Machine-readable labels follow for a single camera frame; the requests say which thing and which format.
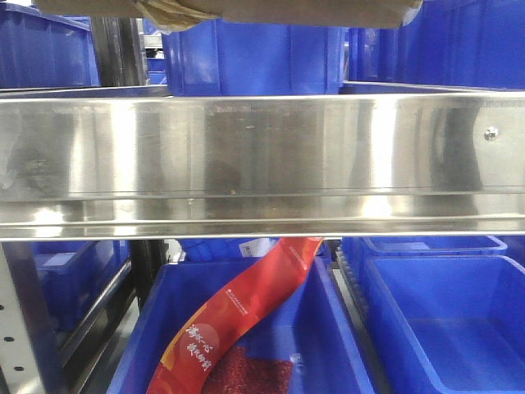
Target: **storage rack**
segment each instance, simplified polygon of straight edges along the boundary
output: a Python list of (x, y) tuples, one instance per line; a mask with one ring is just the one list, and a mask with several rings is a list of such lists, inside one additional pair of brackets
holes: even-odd
[[(374, 94), (400, 88), (407, 93)], [(162, 86), (2, 94), (0, 360), (9, 388), (81, 389), (162, 263), (161, 245), (144, 240), (525, 231), (522, 92), (345, 90), (352, 94), (180, 99)], [(132, 256), (143, 256), (133, 262), (143, 280), (134, 283), (126, 264), (57, 351), (23, 241), (116, 238), (141, 240)]]

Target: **red packaging bag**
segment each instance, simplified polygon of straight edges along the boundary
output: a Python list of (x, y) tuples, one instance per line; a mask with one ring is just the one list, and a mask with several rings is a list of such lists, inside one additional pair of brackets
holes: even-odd
[(322, 238), (282, 238), (227, 283), (166, 348), (148, 394), (199, 394), (217, 361), (303, 284)]

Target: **cardboard box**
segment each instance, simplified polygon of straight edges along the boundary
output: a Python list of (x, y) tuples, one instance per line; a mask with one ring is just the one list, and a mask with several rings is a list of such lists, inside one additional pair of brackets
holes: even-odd
[[(154, 6), (148, 7), (153, 19), (173, 20), (176, 25), (180, 14), (168, 11), (171, 0), (139, 2)], [(178, 0), (176, 5), (179, 10), (188, 7), (235, 22), (395, 28), (421, 3), (422, 0)], [(37, 0), (37, 5), (43, 12), (62, 15), (142, 16), (141, 7), (133, 0)]]

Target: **screw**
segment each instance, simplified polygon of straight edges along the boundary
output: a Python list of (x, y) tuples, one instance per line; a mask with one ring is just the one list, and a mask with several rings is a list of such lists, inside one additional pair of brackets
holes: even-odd
[(493, 141), (496, 138), (498, 138), (498, 134), (500, 131), (495, 126), (490, 126), (488, 129), (485, 130), (485, 140), (487, 141)]

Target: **blue storage crate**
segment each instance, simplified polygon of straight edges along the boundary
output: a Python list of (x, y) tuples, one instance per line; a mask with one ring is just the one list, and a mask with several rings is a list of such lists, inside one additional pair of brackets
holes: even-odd
[(498, 236), (507, 245), (506, 256), (525, 266), (525, 236)]
[[(278, 238), (193, 238), (178, 240), (185, 252), (186, 261), (212, 261), (263, 257)], [(330, 248), (323, 242), (317, 256), (326, 264), (331, 263)]]
[[(162, 267), (108, 393), (144, 393), (171, 339), (191, 315), (249, 263)], [(298, 360), (290, 394), (373, 394), (352, 331), (321, 260), (305, 285), (238, 342), (248, 357)]]
[(65, 18), (69, 19), (70, 21), (83, 23), (84, 25), (87, 25), (89, 27), (89, 33), (88, 33), (89, 74), (91, 75), (91, 85), (99, 86), (100, 79), (98, 76), (98, 66), (97, 66), (97, 58), (95, 55), (95, 48), (93, 44), (93, 35), (91, 34), (91, 19), (89, 16), (81, 16), (81, 15), (68, 15), (68, 16), (65, 16)]
[(55, 328), (71, 331), (122, 263), (119, 241), (31, 244)]
[(345, 31), (206, 21), (162, 36), (167, 81), (177, 96), (337, 94)]
[(354, 80), (525, 88), (525, 2), (427, 0), (397, 30), (350, 29)]
[(368, 328), (397, 394), (524, 394), (525, 269), (502, 256), (370, 259)]
[(148, 57), (148, 71), (166, 72), (166, 60), (156, 57)]
[(165, 85), (167, 83), (166, 72), (150, 71), (148, 73), (151, 85)]
[(366, 295), (366, 280), (363, 277), (366, 259), (386, 256), (505, 254), (507, 245), (494, 236), (374, 236), (345, 237), (342, 249)]
[(93, 252), (95, 278), (92, 292), (96, 298), (130, 257), (130, 246), (128, 241), (99, 241)]
[(98, 84), (89, 27), (0, 2), (0, 88)]

